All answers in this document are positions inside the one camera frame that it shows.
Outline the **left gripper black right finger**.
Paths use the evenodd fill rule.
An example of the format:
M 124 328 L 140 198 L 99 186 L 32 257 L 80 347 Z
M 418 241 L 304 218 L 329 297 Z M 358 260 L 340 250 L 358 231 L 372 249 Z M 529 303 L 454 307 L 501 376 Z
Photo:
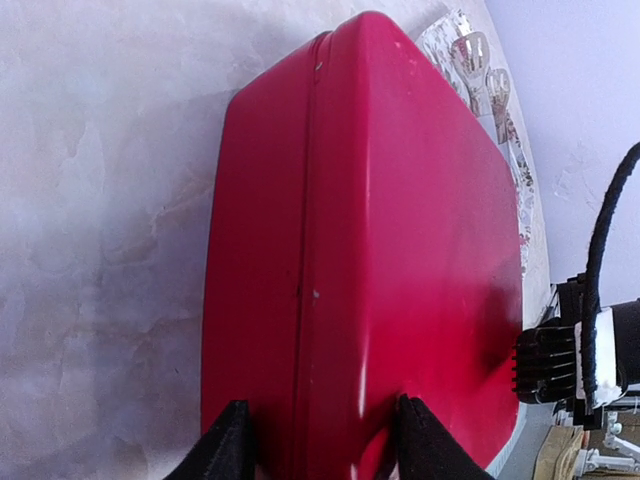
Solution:
M 398 398 L 394 444 L 400 479 L 493 479 L 418 397 Z

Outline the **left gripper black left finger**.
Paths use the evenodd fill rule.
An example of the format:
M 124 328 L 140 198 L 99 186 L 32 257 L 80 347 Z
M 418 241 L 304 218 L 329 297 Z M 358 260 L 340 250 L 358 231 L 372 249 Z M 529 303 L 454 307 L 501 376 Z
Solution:
M 169 480 L 253 480 L 255 473 L 256 437 L 249 402 L 234 400 L 169 473 Z

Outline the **red box lid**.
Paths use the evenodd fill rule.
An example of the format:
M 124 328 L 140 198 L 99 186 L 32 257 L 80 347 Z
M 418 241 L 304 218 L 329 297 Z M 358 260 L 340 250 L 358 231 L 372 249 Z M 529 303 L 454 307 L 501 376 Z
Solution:
M 369 479 L 395 400 L 422 399 L 488 466 L 518 400 L 516 192 L 501 153 L 387 16 L 319 49 L 294 475 Z

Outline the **red chocolate box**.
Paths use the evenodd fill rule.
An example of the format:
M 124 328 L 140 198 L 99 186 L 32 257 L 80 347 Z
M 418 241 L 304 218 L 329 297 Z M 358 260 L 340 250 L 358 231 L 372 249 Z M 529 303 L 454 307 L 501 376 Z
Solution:
M 259 465 L 292 475 L 311 100 L 321 38 L 239 90 L 215 180 L 202 328 L 201 424 L 249 404 Z

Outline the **silver metal serving tongs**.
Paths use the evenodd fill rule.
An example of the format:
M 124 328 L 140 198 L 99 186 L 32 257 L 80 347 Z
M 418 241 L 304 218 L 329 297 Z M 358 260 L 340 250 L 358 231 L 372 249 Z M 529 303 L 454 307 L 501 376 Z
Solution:
M 485 34 L 472 32 L 457 38 L 450 47 L 450 55 L 467 89 L 474 115 L 493 115 L 497 122 L 504 120 L 511 82 L 505 69 L 490 67 L 490 47 Z

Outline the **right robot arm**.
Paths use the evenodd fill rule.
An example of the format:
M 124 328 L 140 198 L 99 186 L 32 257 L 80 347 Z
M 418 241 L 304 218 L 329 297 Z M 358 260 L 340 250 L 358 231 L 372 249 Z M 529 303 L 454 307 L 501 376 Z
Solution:
M 583 334 L 585 276 L 556 287 L 559 314 L 549 308 L 540 325 L 519 334 L 513 355 L 512 391 L 525 404 L 553 404 L 586 430 L 600 429 L 604 411 L 620 410 L 639 383 L 639 301 L 604 308 L 596 317 L 595 346 Z

